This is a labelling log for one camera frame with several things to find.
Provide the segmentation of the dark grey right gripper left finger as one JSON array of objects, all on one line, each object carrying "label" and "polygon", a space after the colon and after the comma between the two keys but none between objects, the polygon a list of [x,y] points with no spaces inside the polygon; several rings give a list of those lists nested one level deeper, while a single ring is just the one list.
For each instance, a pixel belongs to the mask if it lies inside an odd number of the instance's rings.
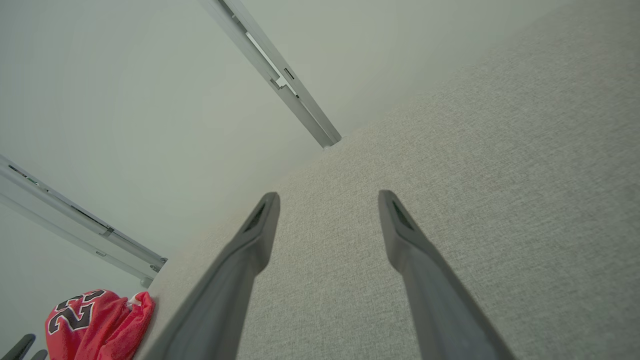
[{"label": "dark grey right gripper left finger", "polygon": [[281,198],[266,193],[151,342],[145,360],[234,360],[256,277],[270,261]]}]

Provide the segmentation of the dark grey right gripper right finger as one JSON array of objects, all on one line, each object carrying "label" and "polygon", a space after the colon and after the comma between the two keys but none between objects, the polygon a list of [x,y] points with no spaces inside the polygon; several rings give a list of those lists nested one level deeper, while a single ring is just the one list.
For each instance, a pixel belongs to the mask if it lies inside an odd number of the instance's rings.
[{"label": "dark grey right gripper right finger", "polygon": [[402,276],[423,360],[512,360],[514,354],[398,196],[378,193],[387,258]]}]

